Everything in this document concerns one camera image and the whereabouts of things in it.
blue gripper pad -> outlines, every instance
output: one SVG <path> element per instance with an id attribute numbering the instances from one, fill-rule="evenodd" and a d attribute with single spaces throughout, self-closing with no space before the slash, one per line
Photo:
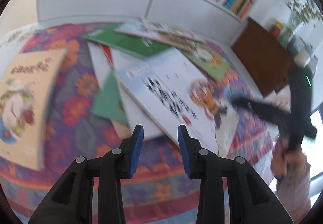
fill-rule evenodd
<path id="1" fill-rule="evenodd" d="M 180 154 L 182 156 L 185 173 L 187 174 L 188 177 L 191 177 L 191 160 L 184 140 L 181 126 L 179 126 L 177 130 L 177 138 L 178 138 L 178 143 L 180 145 Z"/>
<path id="2" fill-rule="evenodd" d="M 130 161 L 129 161 L 129 175 L 130 175 L 130 177 L 133 177 L 133 174 L 135 174 L 135 172 L 137 170 L 140 151 L 143 146 L 143 126 L 136 125 L 136 127 L 140 127 L 140 128 L 138 129 L 136 141 L 135 141 L 135 144 L 133 145 L 133 149 L 132 149 L 131 156 L 130 156 Z"/>

green leaves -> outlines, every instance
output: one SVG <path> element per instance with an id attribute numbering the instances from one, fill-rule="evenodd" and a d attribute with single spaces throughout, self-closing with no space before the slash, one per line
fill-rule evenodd
<path id="1" fill-rule="evenodd" d="M 314 0 L 305 0 L 304 4 L 300 4 L 299 0 L 292 0 L 287 2 L 286 5 L 292 12 L 295 23 L 306 25 L 312 19 L 323 20 L 323 15 L 318 10 Z"/>

white wall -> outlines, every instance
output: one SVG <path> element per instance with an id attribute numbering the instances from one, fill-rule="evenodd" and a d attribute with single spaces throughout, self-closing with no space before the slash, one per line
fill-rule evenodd
<path id="1" fill-rule="evenodd" d="M 0 15 L 0 40 L 9 31 L 37 21 L 36 0 L 10 0 Z"/>

person's hand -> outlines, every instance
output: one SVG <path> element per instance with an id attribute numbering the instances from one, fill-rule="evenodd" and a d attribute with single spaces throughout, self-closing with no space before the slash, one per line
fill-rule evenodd
<path id="1" fill-rule="evenodd" d="M 288 172 L 293 175 L 302 176 L 305 172 L 306 156 L 301 149 L 284 153 L 288 146 L 284 140 L 278 140 L 273 151 L 273 159 L 271 161 L 271 170 L 276 178 L 282 178 Z"/>
<path id="2" fill-rule="evenodd" d="M 273 151 L 271 171 L 276 178 L 282 178 L 287 175 L 287 163 L 284 158 L 283 145 L 280 140 L 277 141 Z"/>

metal screw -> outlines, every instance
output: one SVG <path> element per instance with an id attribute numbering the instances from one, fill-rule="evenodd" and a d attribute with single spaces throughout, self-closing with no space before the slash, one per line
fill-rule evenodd
<path id="1" fill-rule="evenodd" d="M 75 161 L 76 163 L 82 163 L 84 160 L 85 158 L 83 156 L 78 156 Z"/>
<path id="2" fill-rule="evenodd" d="M 112 150 L 112 154 L 114 154 L 114 155 L 118 155 L 118 154 L 120 154 L 121 153 L 121 149 L 120 148 L 115 148 L 114 150 Z"/>
<path id="3" fill-rule="evenodd" d="M 199 153 L 202 155 L 202 156 L 206 156 L 207 154 L 209 154 L 209 151 L 207 149 L 200 149 Z"/>
<path id="4" fill-rule="evenodd" d="M 244 159 L 243 157 L 241 157 L 241 156 L 237 157 L 235 160 L 236 160 L 239 164 L 243 164 L 243 163 L 245 162 L 245 159 Z"/>

